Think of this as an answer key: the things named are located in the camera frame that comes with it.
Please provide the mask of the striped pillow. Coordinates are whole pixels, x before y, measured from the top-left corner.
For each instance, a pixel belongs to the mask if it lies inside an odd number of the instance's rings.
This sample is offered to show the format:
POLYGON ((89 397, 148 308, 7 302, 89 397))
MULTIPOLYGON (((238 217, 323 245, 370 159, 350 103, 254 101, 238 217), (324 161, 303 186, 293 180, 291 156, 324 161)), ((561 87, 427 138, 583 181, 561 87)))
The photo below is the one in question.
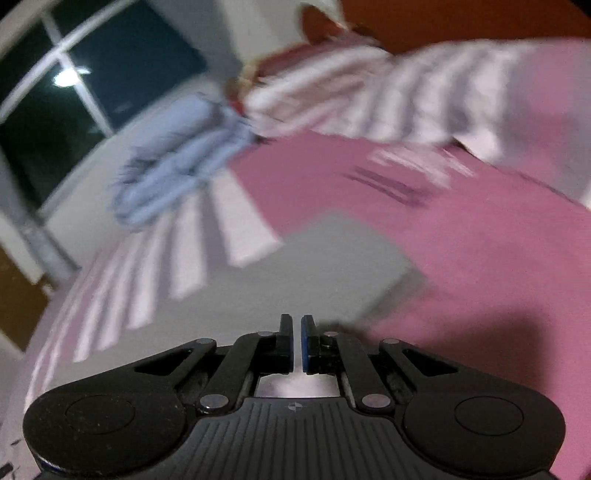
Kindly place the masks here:
POLYGON ((242 101, 257 135, 311 129, 382 144, 463 146, 590 201, 590 44, 473 40, 392 55, 335 49, 260 81, 242 101))

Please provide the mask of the grey pants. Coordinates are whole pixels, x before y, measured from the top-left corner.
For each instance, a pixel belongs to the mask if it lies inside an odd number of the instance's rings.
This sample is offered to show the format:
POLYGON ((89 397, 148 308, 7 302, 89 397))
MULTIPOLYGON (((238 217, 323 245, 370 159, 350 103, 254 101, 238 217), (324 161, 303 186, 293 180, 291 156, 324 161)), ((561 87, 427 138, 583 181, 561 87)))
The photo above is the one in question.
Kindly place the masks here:
POLYGON ((229 345, 273 331, 280 316, 360 326, 382 319, 426 281, 382 234, 342 214, 318 217, 255 263, 214 277, 181 301, 170 301, 149 326, 120 340, 143 358, 199 338, 229 345))

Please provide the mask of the red wooden headboard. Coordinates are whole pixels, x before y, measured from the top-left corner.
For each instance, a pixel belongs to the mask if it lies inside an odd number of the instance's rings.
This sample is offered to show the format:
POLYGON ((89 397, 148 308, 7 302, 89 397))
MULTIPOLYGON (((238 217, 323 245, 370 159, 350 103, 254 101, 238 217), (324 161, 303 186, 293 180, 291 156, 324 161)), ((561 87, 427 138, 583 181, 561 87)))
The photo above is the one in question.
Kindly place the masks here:
POLYGON ((298 11, 304 38, 345 30, 394 54, 446 41, 590 37, 590 3, 568 0, 361 0, 337 3, 342 19, 310 1, 298 11))

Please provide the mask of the light blue folded duvet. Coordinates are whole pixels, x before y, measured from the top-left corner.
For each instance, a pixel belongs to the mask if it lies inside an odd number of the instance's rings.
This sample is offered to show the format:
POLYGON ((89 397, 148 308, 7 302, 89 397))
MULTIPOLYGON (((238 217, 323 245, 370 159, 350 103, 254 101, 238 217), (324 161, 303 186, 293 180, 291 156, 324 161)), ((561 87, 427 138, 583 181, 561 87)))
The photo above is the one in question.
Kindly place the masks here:
POLYGON ((128 228, 152 222, 255 142, 249 123, 228 104, 201 94, 177 99, 140 132, 117 173, 116 220, 128 228))

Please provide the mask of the window with white frame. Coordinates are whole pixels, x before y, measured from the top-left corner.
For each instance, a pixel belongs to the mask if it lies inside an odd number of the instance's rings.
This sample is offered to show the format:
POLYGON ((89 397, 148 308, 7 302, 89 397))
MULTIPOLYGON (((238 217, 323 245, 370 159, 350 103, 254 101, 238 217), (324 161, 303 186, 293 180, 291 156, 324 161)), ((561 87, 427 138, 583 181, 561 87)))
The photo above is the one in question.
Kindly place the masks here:
POLYGON ((1 57, 1 152, 41 208, 105 139, 207 71, 146 1, 58 1, 1 57))

